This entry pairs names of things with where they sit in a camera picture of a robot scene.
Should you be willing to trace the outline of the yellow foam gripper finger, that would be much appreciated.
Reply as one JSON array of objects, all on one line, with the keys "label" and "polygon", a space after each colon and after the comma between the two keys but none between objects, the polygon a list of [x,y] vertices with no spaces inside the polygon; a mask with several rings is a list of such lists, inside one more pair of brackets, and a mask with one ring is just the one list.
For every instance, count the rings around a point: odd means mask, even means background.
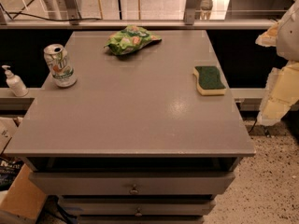
[{"label": "yellow foam gripper finger", "polygon": [[299,101],[299,62],[288,61],[281,69],[273,68],[267,78],[257,121],[273,126]]},{"label": "yellow foam gripper finger", "polygon": [[255,43],[263,47],[275,47],[277,45],[279,22],[273,24],[267,31],[259,35]]}]

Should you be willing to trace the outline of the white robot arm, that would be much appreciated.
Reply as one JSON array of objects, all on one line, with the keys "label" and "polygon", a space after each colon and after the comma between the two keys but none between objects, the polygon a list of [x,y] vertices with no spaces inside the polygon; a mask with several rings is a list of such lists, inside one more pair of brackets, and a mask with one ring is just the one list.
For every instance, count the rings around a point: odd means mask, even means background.
[{"label": "white robot arm", "polygon": [[299,101],[299,1],[282,19],[259,35],[255,43],[275,47],[277,55],[288,62],[281,69],[273,68],[268,75],[265,93],[259,107],[257,121],[272,126]]}]

